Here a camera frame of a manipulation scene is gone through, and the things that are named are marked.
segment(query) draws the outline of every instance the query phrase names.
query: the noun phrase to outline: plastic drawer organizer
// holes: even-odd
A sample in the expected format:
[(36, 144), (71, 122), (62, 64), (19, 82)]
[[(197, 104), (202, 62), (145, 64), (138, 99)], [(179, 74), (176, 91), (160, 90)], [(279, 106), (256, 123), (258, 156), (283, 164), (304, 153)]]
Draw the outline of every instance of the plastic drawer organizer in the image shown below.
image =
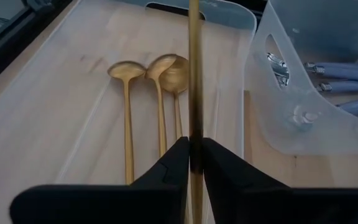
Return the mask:
[[(188, 1), (160, 1), (188, 8)], [(162, 54), (188, 56), (188, 18), (147, 1), (79, 1), (0, 95), (0, 223), (13, 196), (38, 184), (124, 184), (124, 95), (107, 69)], [(204, 131), (243, 156), (244, 66), (254, 15), (225, 1), (201, 1)], [(175, 142), (173, 97), (164, 95), (167, 142)], [(188, 136), (188, 94), (180, 95)], [(131, 83), (135, 178), (158, 159), (157, 91)], [(205, 221), (213, 223), (205, 206)]]
[[(279, 87), (266, 52), (286, 61), (288, 86)], [(287, 154), (358, 153), (358, 117), (335, 107), (358, 96), (321, 96), (302, 66), (357, 59), (358, 1), (269, 1), (251, 44), (245, 84), (273, 148)]]

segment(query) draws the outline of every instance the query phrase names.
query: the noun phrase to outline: wooden surface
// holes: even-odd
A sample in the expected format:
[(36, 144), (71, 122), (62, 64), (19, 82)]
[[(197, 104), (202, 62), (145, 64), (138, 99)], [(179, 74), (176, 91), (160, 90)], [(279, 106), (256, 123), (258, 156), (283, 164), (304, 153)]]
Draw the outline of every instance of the wooden surface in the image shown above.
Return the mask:
[[(33, 185), (123, 184), (122, 85), (110, 80), (106, 70), (120, 60), (147, 66), (161, 54), (187, 56), (185, 17), (95, 2), (99, 6), (80, 8), (60, 26), (63, 32), (48, 39), (77, 1), (71, 3), (0, 75), (0, 101), (9, 102), (4, 91), (15, 90), (21, 96), (20, 101), (0, 103), (0, 223), (9, 223), (7, 209), (13, 197)], [(87, 19), (76, 22), (80, 16)], [(259, 131), (247, 94), (245, 151), (239, 150), (242, 96), (237, 87), (242, 80), (223, 75), (242, 72), (237, 70), (239, 54), (249, 33), (206, 22), (203, 35), (205, 136), (239, 156), (244, 153), (248, 162), (285, 184), (358, 187), (358, 156), (288, 156), (272, 149)], [(36, 54), (46, 40), (46, 51)], [(34, 55), (37, 60), (26, 66)], [(34, 77), (33, 82), (19, 83)], [(187, 93), (180, 96), (184, 135), (188, 135), (186, 98)], [(153, 83), (134, 82), (131, 101), (137, 178), (158, 159)], [(175, 139), (172, 96), (164, 94), (164, 102), (170, 147)], [(204, 222), (213, 223), (211, 210), (205, 207), (204, 214)]]

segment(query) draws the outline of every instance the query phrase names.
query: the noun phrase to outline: gold rod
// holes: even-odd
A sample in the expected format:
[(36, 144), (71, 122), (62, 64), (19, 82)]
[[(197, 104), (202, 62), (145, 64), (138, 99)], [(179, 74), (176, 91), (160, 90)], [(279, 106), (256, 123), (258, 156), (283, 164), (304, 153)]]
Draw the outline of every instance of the gold rod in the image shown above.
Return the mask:
[(190, 184), (193, 223), (203, 220), (203, 72), (201, 61), (199, 0), (189, 0), (189, 127)]

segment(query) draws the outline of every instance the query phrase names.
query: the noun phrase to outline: wooden countertop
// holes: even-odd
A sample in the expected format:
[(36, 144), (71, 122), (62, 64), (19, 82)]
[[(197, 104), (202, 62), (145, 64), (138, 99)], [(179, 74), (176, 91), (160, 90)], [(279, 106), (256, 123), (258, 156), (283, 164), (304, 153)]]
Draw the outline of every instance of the wooden countertop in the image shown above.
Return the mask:
[[(77, 1), (73, 1), (20, 56), (0, 74), (0, 95), (76, 3)], [(289, 186), (358, 187), (358, 155), (289, 156), (272, 149), (260, 132), (249, 93), (245, 92), (244, 96), (244, 145), (246, 149), (244, 150), (244, 155), (247, 162), (250, 162), (256, 168)], [(100, 164), (100, 167), (102, 167), (100, 168), (100, 172), (109, 170), (108, 161), (102, 158)], [(6, 211), (7, 205), (0, 205), (0, 223), (7, 223)]]

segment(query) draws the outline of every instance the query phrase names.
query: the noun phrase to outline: gold ladle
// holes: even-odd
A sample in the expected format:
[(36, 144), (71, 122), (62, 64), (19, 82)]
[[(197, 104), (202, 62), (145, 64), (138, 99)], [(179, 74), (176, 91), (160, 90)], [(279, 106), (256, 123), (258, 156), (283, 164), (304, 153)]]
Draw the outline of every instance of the gold ladle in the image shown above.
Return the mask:
[(160, 76), (161, 74), (171, 67), (177, 55), (175, 54), (166, 54), (156, 58), (147, 68), (145, 77), (152, 79), (155, 83), (157, 89), (157, 99), (158, 99), (158, 151), (160, 157), (162, 157), (167, 151), (167, 134), (165, 132), (165, 115), (164, 115), (164, 104), (162, 99), (162, 90), (160, 85)]
[(132, 79), (143, 75), (146, 68), (132, 61), (118, 62), (108, 69), (111, 77), (122, 80), (124, 84), (124, 116), (125, 116), (125, 182), (134, 181), (134, 150), (132, 143), (131, 98), (129, 97), (129, 83)]
[(187, 59), (177, 55), (175, 62), (160, 76), (162, 89), (173, 94), (175, 104), (175, 135), (177, 139), (182, 137), (179, 94), (187, 89), (188, 69), (189, 63)]

